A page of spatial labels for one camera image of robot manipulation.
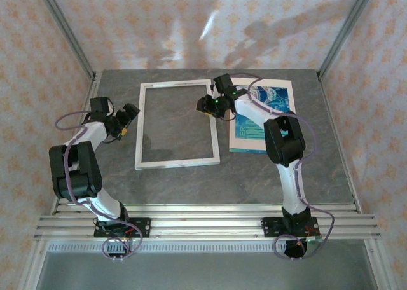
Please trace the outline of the grey metal panel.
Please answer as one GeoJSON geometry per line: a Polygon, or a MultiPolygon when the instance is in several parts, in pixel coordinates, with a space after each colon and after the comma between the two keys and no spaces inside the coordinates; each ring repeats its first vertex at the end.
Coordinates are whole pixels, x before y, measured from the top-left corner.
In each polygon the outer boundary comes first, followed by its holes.
{"type": "Polygon", "coordinates": [[[364,252],[329,247],[305,261],[272,253],[49,254],[37,290],[377,290],[364,252]]]}

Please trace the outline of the wide aluminium mounting rail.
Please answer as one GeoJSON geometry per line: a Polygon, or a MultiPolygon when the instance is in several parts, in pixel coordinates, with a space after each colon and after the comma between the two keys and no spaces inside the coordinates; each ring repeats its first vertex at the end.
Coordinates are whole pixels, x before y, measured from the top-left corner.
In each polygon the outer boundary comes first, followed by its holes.
{"type": "MultiPolygon", "coordinates": [[[[260,240],[265,237],[260,217],[225,217],[170,219],[151,218],[150,240],[260,240]]],[[[317,219],[321,236],[330,239],[380,238],[382,231],[372,216],[337,217],[334,225],[326,217],[317,219]]],[[[34,232],[36,239],[94,238],[95,225],[87,217],[41,217],[34,232]]]]}

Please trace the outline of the blue poster print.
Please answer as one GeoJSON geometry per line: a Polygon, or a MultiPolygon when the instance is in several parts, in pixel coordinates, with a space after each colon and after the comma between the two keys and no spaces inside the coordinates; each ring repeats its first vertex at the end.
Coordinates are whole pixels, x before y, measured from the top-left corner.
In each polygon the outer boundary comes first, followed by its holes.
{"type": "MultiPolygon", "coordinates": [[[[237,89],[249,90],[251,97],[280,113],[295,112],[292,83],[289,80],[232,78],[237,89]]],[[[265,135],[262,125],[237,113],[229,124],[229,150],[238,153],[265,153],[265,135]]]]}

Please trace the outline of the white picture frame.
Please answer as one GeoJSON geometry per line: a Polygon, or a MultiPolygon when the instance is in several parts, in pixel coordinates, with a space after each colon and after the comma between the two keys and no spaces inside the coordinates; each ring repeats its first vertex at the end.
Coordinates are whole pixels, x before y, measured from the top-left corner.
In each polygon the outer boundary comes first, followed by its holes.
{"type": "Polygon", "coordinates": [[[139,109],[137,120],[137,135],[135,145],[135,170],[145,169],[173,169],[183,167],[197,167],[220,164],[219,154],[219,142],[217,137],[216,121],[213,117],[209,117],[210,123],[210,137],[212,147],[212,157],[210,158],[196,158],[196,159],[184,159],[184,160],[167,160],[156,162],[143,162],[142,161],[142,142],[144,134],[144,120],[145,120],[145,99],[147,89],[159,89],[159,88],[177,88],[186,86],[205,86],[208,95],[212,94],[210,90],[209,79],[198,80],[185,80],[185,81],[164,81],[164,82],[150,82],[141,83],[139,92],[139,109]]]}

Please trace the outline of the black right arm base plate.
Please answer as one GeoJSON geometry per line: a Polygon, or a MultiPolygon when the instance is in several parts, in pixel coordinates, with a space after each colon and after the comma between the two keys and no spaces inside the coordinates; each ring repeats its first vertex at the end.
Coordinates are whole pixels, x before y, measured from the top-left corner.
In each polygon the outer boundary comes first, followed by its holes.
{"type": "Polygon", "coordinates": [[[261,220],[265,237],[277,238],[280,235],[296,237],[320,236],[317,219],[311,217],[305,221],[291,221],[288,217],[265,217],[261,220]]]}

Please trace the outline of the aluminium upright post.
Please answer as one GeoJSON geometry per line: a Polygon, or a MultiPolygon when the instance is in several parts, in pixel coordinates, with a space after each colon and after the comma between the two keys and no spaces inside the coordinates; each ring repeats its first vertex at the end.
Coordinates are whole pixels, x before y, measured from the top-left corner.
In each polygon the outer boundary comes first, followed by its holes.
{"type": "Polygon", "coordinates": [[[328,54],[323,60],[319,70],[317,71],[317,77],[319,81],[322,81],[323,78],[327,75],[329,68],[335,61],[335,58],[339,54],[342,46],[346,42],[352,29],[355,27],[359,17],[362,15],[369,1],[370,0],[355,0],[348,16],[346,17],[341,29],[339,30],[337,37],[333,41],[328,54]]]}
{"type": "Polygon", "coordinates": [[[49,12],[51,13],[55,23],[58,25],[61,33],[65,37],[68,45],[71,47],[72,52],[76,56],[82,70],[84,70],[86,76],[93,80],[96,73],[93,70],[88,58],[86,57],[77,37],[75,36],[69,22],[66,19],[63,11],[61,10],[57,0],[43,0],[49,12]]]}

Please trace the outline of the aluminium side rail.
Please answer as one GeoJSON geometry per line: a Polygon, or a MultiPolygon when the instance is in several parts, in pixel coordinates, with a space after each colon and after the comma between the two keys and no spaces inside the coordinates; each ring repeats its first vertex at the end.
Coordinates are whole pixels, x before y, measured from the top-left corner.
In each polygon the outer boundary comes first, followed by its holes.
{"type": "Polygon", "coordinates": [[[340,154],[340,157],[341,157],[341,162],[343,164],[343,168],[345,170],[347,181],[348,181],[348,186],[349,186],[349,189],[351,191],[352,198],[353,198],[353,201],[354,201],[355,210],[359,214],[364,214],[362,204],[361,204],[358,192],[356,190],[355,182],[354,182],[354,179],[352,177],[351,168],[350,168],[349,163],[347,162],[347,157],[346,157],[345,152],[344,152],[343,143],[342,143],[342,140],[341,140],[340,135],[339,135],[337,123],[335,121],[335,116],[333,114],[333,110],[331,109],[331,105],[330,105],[329,100],[328,100],[328,93],[324,89],[324,85],[323,85],[323,81],[322,81],[322,74],[320,73],[320,71],[317,71],[316,75],[317,75],[317,79],[318,79],[318,82],[319,82],[319,85],[320,85],[320,88],[321,88],[322,96],[324,98],[324,103],[326,105],[329,120],[330,120],[331,126],[333,128],[333,133],[334,133],[335,140],[336,140],[336,143],[337,143],[337,146],[338,146],[338,151],[339,151],[339,154],[340,154]]]}
{"type": "MultiPolygon", "coordinates": [[[[89,103],[90,98],[92,98],[93,96],[95,96],[97,94],[101,77],[102,77],[102,71],[97,71],[95,73],[95,76],[90,80],[88,92],[87,92],[87,95],[85,96],[85,98],[83,99],[83,103],[81,105],[81,110],[86,110],[90,107],[90,103],[89,103]]],[[[53,200],[53,203],[52,203],[52,207],[50,209],[51,216],[56,215],[59,203],[60,203],[60,198],[55,197],[53,200]]]]}

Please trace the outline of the aluminium lower frame leg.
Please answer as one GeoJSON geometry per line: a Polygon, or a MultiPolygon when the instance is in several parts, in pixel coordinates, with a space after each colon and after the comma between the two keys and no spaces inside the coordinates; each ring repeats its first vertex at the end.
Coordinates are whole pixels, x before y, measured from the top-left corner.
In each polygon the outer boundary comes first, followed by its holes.
{"type": "Polygon", "coordinates": [[[17,290],[36,290],[47,250],[48,241],[32,243],[17,290]]]}
{"type": "Polygon", "coordinates": [[[378,290],[398,290],[382,240],[366,239],[364,245],[378,290]]]}

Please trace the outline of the narrow aluminium table rail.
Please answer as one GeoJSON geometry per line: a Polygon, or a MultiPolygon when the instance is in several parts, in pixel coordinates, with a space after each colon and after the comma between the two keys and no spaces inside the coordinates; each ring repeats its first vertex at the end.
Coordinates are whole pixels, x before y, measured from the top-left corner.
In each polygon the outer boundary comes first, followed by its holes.
{"type": "MultiPolygon", "coordinates": [[[[129,213],[135,212],[159,212],[175,214],[176,212],[187,213],[221,213],[221,212],[281,212],[280,204],[221,204],[221,205],[126,205],[129,213]]],[[[358,213],[355,204],[319,204],[316,208],[328,211],[332,214],[339,212],[358,213]]]]}

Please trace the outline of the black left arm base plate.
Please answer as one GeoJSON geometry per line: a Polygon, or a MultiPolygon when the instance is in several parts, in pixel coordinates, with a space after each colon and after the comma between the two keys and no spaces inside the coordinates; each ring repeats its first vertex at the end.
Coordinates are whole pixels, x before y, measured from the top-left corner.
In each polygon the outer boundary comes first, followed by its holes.
{"type": "Polygon", "coordinates": [[[123,237],[139,238],[140,234],[144,238],[149,238],[151,231],[151,219],[145,217],[130,218],[129,223],[136,226],[141,232],[138,232],[129,225],[110,221],[94,221],[95,229],[93,236],[96,238],[123,237]]]}

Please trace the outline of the patterned cloth backdrop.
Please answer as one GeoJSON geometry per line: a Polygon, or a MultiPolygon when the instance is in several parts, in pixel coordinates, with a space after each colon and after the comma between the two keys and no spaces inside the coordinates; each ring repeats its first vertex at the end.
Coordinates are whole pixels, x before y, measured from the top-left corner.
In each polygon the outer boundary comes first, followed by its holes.
{"type": "MultiPolygon", "coordinates": [[[[317,69],[355,0],[57,0],[103,69],[317,69]]],[[[323,79],[363,209],[407,290],[407,0],[370,0],[323,79]]],[[[55,119],[89,79],[43,0],[0,0],[0,290],[17,290],[54,199],[55,119]]]]}

